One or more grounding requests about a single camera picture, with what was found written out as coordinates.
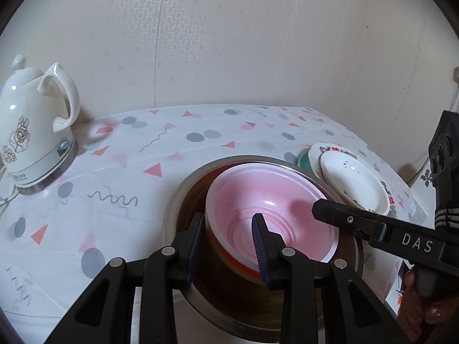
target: tablecloth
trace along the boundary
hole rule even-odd
[[[379,172],[399,219],[409,220],[413,207],[408,186],[364,141],[308,107],[166,107],[100,117],[73,133],[79,153],[65,174],[0,208],[0,306],[26,344],[44,341],[111,258],[132,261],[160,248],[169,198],[215,159],[296,163],[312,144],[336,143]],[[383,300],[400,259],[364,247],[363,278]]]

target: green bowl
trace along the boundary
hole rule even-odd
[[[311,168],[311,164],[309,163],[308,153],[309,151],[306,151],[305,153],[302,153],[300,155],[300,157],[298,158],[297,166],[303,168],[305,171],[308,171],[309,173],[314,174],[313,169]]]

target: pink bowl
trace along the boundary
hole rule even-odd
[[[313,204],[325,198],[312,183],[287,168],[248,163],[225,170],[210,185],[206,216],[223,249],[259,272],[252,216],[262,213],[268,229],[310,259],[328,262],[338,246],[338,228],[315,220]]]

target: human hand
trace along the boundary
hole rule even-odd
[[[416,293],[415,273],[409,271],[403,278],[406,288],[398,310],[397,322],[414,343],[421,336],[421,322],[436,325],[451,318],[459,304],[459,296],[453,296],[423,304]]]

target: white plate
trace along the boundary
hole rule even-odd
[[[381,177],[369,166],[340,151],[326,151],[320,157],[325,182],[350,205],[387,215],[391,203]]]
[[[322,168],[320,166],[320,156],[325,151],[340,151],[344,154],[348,154],[352,156],[354,159],[358,159],[357,155],[355,155],[352,151],[347,148],[343,148],[341,146],[335,145],[334,143],[328,142],[318,142],[311,146],[308,152],[309,164],[311,164],[311,169],[313,173],[320,178],[322,181],[324,180],[324,176],[322,175]]]

